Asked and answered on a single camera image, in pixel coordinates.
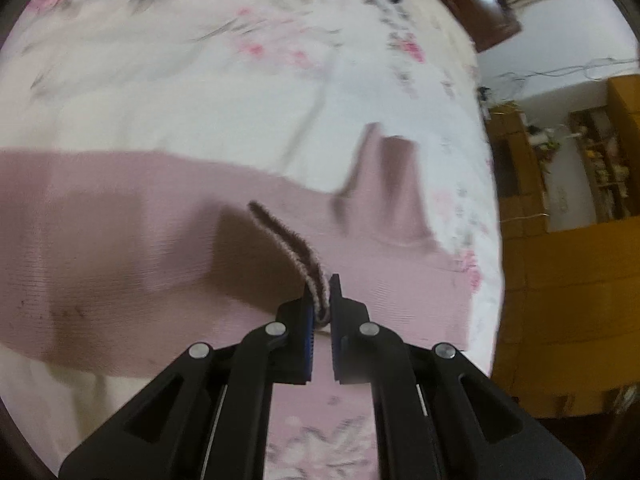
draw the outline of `white wall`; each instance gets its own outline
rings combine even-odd
[[[543,0],[518,15],[522,32],[478,56],[482,84],[497,98],[511,98],[514,85],[496,80],[505,72],[546,72],[595,59],[636,58],[638,44],[612,0]],[[633,66],[590,71],[601,78]],[[530,78],[516,98],[523,99],[586,81],[583,73]]]

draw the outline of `bed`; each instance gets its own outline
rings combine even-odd
[[[295,271],[286,255],[257,254],[270,242],[244,213],[221,214],[212,186],[297,232],[338,232],[334,199],[369,193],[353,182],[372,157],[380,193],[402,190],[381,222],[404,230],[391,256],[388,240],[344,246],[364,269],[343,278],[346,295],[489,373],[502,274],[477,77],[439,0],[31,0],[0,52],[0,397],[42,461],[56,472],[190,343],[235,343],[299,295],[279,282]],[[309,213],[317,200],[329,227]],[[427,264],[414,251],[425,240]],[[350,272],[340,251],[323,254],[327,272]],[[427,270],[405,272],[414,261]],[[405,307],[389,298],[406,280],[421,295]],[[376,475],[366,392],[329,384],[322,334],[322,391],[295,409],[297,392],[274,391],[266,478]]]

